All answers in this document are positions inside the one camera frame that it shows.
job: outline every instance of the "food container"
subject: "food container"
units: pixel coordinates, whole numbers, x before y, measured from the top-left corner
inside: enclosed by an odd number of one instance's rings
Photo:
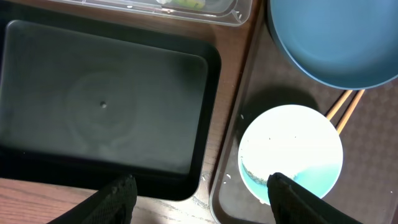
[[[103,9],[162,16],[224,26],[247,21],[252,0],[52,0]]]

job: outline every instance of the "rectangular tray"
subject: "rectangular tray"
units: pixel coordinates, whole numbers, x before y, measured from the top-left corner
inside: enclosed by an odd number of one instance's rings
[[[250,123],[266,110],[286,104],[326,114],[343,93],[291,66],[272,41],[264,20],[259,16],[257,41],[250,48],[211,189],[210,208],[218,223],[275,223],[271,207],[250,193],[239,174],[239,142]],[[323,198],[363,223],[391,223],[397,207],[397,94],[398,80],[365,91],[340,134],[341,174]],[[353,95],[332,119],[334,125]]]
[[[207,22],[223,26],[240,26],[250,16],[252,0],[207,0],[199,9],[193,0],[161,4],[156,0],[51,0],[80,6],[97,7],[150,16]]]
[[[0,2],[0,177],[197,189],[221,59],[186,37]]]

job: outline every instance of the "wooden chopsticks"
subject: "wooden chopsticks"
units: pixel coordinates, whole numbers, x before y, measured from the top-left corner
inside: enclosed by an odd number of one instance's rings
[[[336,112],[340,109],[340,107],[343,105],[343,103],[347,100],[349,95],[352,93],[352,90],[346,90],[343,94],[343,96],[340,97],[340,99],[337,101],[335,105],[330,109],[329,113],[326,115],[326,118],[329,120],[332,119],[332,117],[336,114]],[[337,124],[337,133],[340,134],[341,131],[343,130],[344,126],[346,125],[347,121],[349,120],[349,117],[351,114],[353,114],[353,111],[358,104],[359,100],[361,99],[363,93],[365,90],[359,90],[358,93],[355,95],[353,102],[349,105],[346,113],[343,115],[342,119],[340,122]]]

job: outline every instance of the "wooden table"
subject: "wooden table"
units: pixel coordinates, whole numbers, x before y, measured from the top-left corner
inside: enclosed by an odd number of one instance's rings
[[[207,40],[222,59],[221,77],[211,120],[202,178],[196,194],[183,202],[152,198],[137,199],[132,223],[214,223],[209,209],[210,181],[218,151],[241,78],[260,0],[253,0],[249,20],[240,27],[187,22],[128,12],[61,4],[44,0],[13,0],[78,16],[105,19],[128,26],[158,30]],[[0,223],[47,223],[92,195],[94,190],[0,179]]]

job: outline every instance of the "blue plate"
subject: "blue plate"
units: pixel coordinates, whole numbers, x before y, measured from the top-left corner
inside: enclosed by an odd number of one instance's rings
[[[269,0],[274,41],[301,71],[359,90],[398,76],[398,1]]]

